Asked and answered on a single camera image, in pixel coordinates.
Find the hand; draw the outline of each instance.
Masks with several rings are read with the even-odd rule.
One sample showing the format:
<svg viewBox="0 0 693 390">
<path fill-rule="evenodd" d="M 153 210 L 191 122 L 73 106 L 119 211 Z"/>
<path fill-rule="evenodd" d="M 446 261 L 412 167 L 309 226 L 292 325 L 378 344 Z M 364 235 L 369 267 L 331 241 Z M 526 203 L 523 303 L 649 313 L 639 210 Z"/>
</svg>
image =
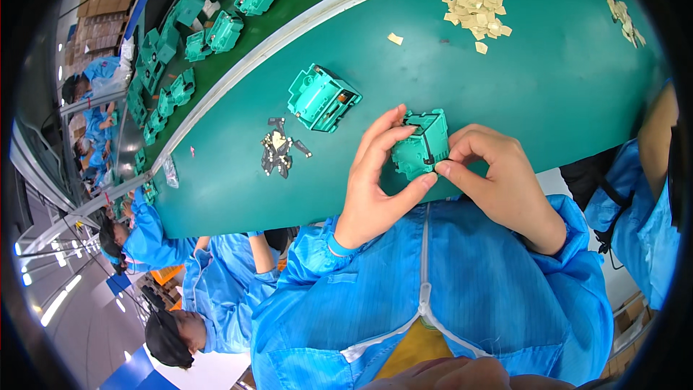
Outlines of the hand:
<svg viewBox="0 0 693 390">
<path fill-rule="evenodd" d="M 421 175 L 394 196 L 386 195 L 380 188 L 380 173 L 390 149 L 417 129 L 402 126 L 406 111 L 405 105 L 400 104 L 386 112 L 361 138 L 349 170 L 344 211 L 335 228 L 335 240 L 342 247 L 357 248 L 390 229 L 423 199 L 438 179 L 434 172 Z"/>
<path fill-rule="evenodd" d="M 121 207 L 126 217 L 132 217 L 132 202 L 125 201 L 122 203 Z"/>
<path fill-rule="evenodd" d="M 533 250 L 554 255 L 566 241 L 566 225 L 541 191 L 520 143 L 487 126 L 465 126 L 448 139 L 449 158 L 436 172 L 467 194 L 489 219 L 524 235 Z M 484 159 L 486 178 L 467 169 Z"/>
<path fill-rule="evenodd" d="M 105 130 L 110 126 L 113 126 L 113 118 L 109 116 L 105 121 L 99 124 L 99 130 Z"/>
</svg>

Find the hair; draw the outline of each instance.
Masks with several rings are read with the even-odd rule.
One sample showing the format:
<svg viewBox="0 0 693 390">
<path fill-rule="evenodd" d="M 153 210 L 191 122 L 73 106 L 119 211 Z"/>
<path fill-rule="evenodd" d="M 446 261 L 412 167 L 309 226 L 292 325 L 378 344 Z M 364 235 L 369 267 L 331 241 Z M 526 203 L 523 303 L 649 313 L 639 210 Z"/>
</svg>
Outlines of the hair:
<svg viewBox="0 0 693 390">
<path fill-rule="evenodd" d="M 87 82 L 89 79 L 87 78 L 84 73 L 77 74 L 77 76 L 71 75 L 70 77 L 67 77 L 65 79 L 65 83 L 62 84 L 62 99 L 65 100 L 67 104 L 72 104 L 75 100 L 75 89 L 77 88 L 77 85 L 81 82 L 86 80 Z"/>
</svg>

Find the black cable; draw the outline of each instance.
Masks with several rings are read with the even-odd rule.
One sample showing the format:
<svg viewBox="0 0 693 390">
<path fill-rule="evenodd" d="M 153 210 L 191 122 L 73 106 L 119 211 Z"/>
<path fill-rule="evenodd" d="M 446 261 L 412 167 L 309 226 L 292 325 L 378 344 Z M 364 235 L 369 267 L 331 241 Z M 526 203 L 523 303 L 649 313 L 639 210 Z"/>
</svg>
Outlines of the black cable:
<svg viewBox="0 0 693 390">
<path fill-rule="evenodd" d="M 61 18 L 65 17 L 67 14 L 73 12 L 75 9 L 81 7 L 83 4 L 85 4 L 85 3 L 89 2 L 89 1 L 90 1 L 90 0 L 85 0 L 85 1 L 82 2 L 81 4 L 75 6 L 74 8 L 71 8 L 68 12 L 63 13 L 63 14 L 62 14 L 61 16 L 59 16 L 57 19 L 60 20 Z"/>
</svg>

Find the plastic bag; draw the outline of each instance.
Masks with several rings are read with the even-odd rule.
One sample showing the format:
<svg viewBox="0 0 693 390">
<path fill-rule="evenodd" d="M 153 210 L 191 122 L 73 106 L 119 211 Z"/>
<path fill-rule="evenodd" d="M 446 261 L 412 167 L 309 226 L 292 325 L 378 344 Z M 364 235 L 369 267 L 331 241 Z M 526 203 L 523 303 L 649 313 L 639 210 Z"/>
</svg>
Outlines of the plastic bag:
<svg viewBox="0 0 693 390">
<path fill-rule="evenodd" d="M 166 157 L 164 160 L 164 173 L 166 174 L 166 183 L 169 187 L 178 188 L 178 173 L 175 170 L 171 156 Z"/>
</svg>

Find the white zipper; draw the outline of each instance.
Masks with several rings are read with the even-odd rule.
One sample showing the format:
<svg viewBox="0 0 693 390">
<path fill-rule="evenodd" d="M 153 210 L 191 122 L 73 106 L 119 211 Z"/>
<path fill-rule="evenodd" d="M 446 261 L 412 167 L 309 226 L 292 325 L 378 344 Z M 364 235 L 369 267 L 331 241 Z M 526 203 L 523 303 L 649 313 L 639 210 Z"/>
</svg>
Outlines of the white zipper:
<svg viewBox="0 0 693 390">
<path fill-rule="evenodd" d="M 366 348 L 368 348 L 369 346 L 375 345 L 376 343 L 380 343 L 386 339 L 389 339 L 390 337 L 396 336 L 397 334 L 405 333 L 414 324 L 414 322 L 417 321 L 417 319 L 420 316 L 425 317 L 429 324 L 434 325 L 438 329 L 438 331 L 445 334 L 448 338 L 458 343 L 459 345 L 464 346 L 468 350 L 472 351 L 472 353 L 477 358 L 491 356 L 485 351 L 480 350 L 479 348 L 476 348 L 470 343 L 465 342 L 459 337 L 455 336 L 453 333 L 447 330 L 442 324 L 440 324 L 440 322 L 436 319 L 436 317 L 433 315 L 433 312 L 431 311 L 430 297 L 432 287 L 428 281 L 428 213 L 430 211 L 430 205 L 430 203 L 426 204 L 426 216 L 423 220 L 423 238 L 421 239 L 420 259 L 421 268 L 419 286 L 419 309 L 417 310 L 417 313 L 406 324 L 402 325 L 400 328 L 397 328 L 396 330 L 390 333 L 384 334 L 380 337 L 376 337 L 375 339 L 370 339 L 365 342 L 357 343 L 356 345 L 352 345 L 349 348 L 340 351 L 340 353 L 344 356 L 347 362 L 351 363 L 359 359 L 359 357 L 363 355 L 363 353 L 366 351 Z"/>
</svg>

